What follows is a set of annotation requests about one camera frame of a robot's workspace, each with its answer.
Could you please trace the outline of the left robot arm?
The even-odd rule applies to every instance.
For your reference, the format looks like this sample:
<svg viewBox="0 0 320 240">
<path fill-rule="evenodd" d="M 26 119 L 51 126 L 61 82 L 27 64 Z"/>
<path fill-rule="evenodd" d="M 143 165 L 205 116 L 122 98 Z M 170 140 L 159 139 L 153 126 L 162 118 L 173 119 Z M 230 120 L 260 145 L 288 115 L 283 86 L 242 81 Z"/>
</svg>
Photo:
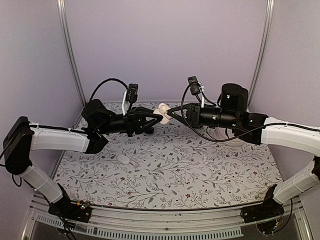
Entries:
<svg viewBox="0 0 320 240">
<path fill-rule="evenodd" d="M 40 192 L 63 216 L 74 213 L 74 205 L 63 187 L 30 160 L 30 152 L 53 150 L 97 154 L 107 145 L 105 135 L 127 134 L 128 137 L 149 133 L 163 116 L 145 107 L 134 107 L 127 113 L 116 114 L 99 99 L 91 100 L 83 109 L 87 126 L 83 130 L 40 126 L 21 116 L 3 141 L 4 167 Z"/>
</svg>

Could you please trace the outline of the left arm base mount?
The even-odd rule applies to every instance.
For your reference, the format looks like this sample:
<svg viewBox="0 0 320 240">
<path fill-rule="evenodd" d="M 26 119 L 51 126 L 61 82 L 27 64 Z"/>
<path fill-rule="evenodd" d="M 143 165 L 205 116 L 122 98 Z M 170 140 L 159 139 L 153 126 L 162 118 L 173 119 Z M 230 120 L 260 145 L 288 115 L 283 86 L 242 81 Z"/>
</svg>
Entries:
<svg viewBox="0 0 320 240">
<path fill-rule="evenodd" d="M 90 207 L 91 203 L 83 200 L 72 201 L 59 183 L 58 186 L 62 191 L 62 198 L 56 203 L 50 203 L 48 213 L 63 219 L 88 223 L 93 210 Z"/>
</svg>

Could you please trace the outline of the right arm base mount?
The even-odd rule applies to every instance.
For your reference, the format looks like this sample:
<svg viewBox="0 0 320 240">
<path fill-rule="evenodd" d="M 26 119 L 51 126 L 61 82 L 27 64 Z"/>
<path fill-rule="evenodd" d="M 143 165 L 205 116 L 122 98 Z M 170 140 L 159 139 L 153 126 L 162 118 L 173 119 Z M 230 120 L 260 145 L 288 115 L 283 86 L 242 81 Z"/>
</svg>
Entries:
<svg viewBox="0 0 320 240">
<path fill-rule="evenodd" d="M 276 184 L 269 187 L 262 203 L 252 206 L 243 207 L 240 211 L 240 216 L 245 223 L 265 220 L 272 217 L 282 215 L 285 211 L 282 203 L 277 203 L 274 200 L 274 191 Z"/>
</svg>

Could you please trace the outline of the black earbud charging case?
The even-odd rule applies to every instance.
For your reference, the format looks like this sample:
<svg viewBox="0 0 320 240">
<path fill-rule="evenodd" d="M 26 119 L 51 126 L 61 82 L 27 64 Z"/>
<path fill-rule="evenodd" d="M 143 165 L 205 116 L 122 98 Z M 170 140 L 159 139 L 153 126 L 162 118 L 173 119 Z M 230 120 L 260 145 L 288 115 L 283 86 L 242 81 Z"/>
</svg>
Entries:
<svg viewBox="0 0 320 240">
<path fill-rule="evenodd" d="M 145 131 L 146 134 L 152 134 L 153 132 L 154 132 L 154 128 L 153 127 L 150 127 Z"/>
</svg>

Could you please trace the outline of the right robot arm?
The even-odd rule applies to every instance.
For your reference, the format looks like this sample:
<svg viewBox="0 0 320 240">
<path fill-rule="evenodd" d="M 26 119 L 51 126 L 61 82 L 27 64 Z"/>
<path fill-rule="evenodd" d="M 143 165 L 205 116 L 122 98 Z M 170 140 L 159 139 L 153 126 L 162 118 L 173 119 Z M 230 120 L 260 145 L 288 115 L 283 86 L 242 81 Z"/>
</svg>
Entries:
<svg viewBox="0 0 320 240">
<path fill-rule="evenodd" d="M 216 105 L 181 102 L 167 114 L 188 126 L 201 138 L 218 143 L 197 131 L 200 126 L 230 129 L 232 139 L 254 145 L 271 145 L 313 155 L 302 170 L 289 179 L 271 187 L 259 206 L 262 218 L 269 218 L 288 200 L 306 192 L 320 183 L 320 129 L 299 125 L 247 110 L 249 92 L 235 83 L 226 83 Z"/>
</svg>

